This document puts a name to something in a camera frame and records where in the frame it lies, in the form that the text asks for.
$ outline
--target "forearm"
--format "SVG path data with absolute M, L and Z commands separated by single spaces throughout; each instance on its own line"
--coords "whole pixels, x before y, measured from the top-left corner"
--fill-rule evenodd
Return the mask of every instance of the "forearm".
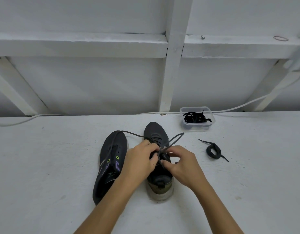
M 111 233 L 135 189 L 128 180 L 119 176 L 74 234 Z
M 192 190 L 204 209 L 213 234 L 243 234 L 206 179 Z

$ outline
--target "left hand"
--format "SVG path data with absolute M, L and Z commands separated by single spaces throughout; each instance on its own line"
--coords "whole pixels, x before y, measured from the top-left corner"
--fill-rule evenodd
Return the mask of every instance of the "left hand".
M 133 149 L 129 149 L 125 156 L 120 177 L 127 180 L 134 188 L 137 188 L 154 170 L 158 162 L 157 153 L 151 159 L 149 157 L 150 153 L 158 150 L 160 150 L 160 147 L 155 143 L 150 143 L 147 139 Z

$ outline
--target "finger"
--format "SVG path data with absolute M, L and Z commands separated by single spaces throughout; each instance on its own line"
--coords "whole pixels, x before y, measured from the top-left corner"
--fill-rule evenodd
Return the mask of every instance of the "finger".
M 157 153 L 155 153 L 152 158 L 150 159 L 150 164 L 151 164 L 151 171 L 153 171 L 155 169 L 155 166 L 157 164 L 157 162 L 159 161 L 159 158 L 157 156 Z
M 168 170 L 169 172 L 171 172 L 172 168 L 175 166 L 175 164 L 172 164 L 166 160 L 161 160 L 161 162 L 162 162 L 163 166 L 166 168 L 166 170 Z
M 143 140 L 143 141 L 140 143 L 140 145 L 144 145 L 144 146 L 147 146 L 147 145 L 149 145 L 149 144 L 150 144 L 150 141 L 147 140 L 147 139 Z
M 180 145 L 172 146 L 166 150 L 170 157 L 182 157 L 183 153 L 186 151 L 187 150 Z
M 152 144 L 147 145 L 147 151 L 149 153 L 151 153 L 153 151 L 159 151 L 159 150 L 160 150 L 160 147 L 156 143 L 152 143 Z

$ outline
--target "white wooden beam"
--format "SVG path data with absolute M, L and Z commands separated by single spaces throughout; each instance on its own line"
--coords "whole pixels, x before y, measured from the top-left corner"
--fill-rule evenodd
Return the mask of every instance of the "white wooden beam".
M 107 33 L 0 33 L 0 56 L 165 58 L 164 35 Z
M 300 39 L 279 41 L 273 36 L 186 36 L 182 57 L 187 58 L 289 58 Z
M 34 90 L 5 57 L 0 57 L 0 91 L 27 116 L 50 113 Z
M 281 92 L 282 89 L 300 78 L 300 70 L 289 71 L 285 65 L 290 60 L 279 60 L 268 72 L 265 78 L 259 83 L 257 88 L 246 101 L 249 102 L 269 94 L 266 98 L 253 102 L 242 109 L 245 111 L 263 111 Z
M 178 68 L 183 52 L 184 40 L 189 21 L 192 0 L 170 0 L 166 38 L 168 50 L 165 59 L 164 77 L 160 91 L 159 112 L 168 112 L 175 82 L 178 77 Z

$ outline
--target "purple logo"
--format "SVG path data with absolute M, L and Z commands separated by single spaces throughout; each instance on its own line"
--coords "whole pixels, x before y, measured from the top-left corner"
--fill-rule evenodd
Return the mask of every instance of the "purple logo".
M 118 161 L 115 162 L 115 167 L 118 171 L 120 171 L 120 168 L 118 167 Z

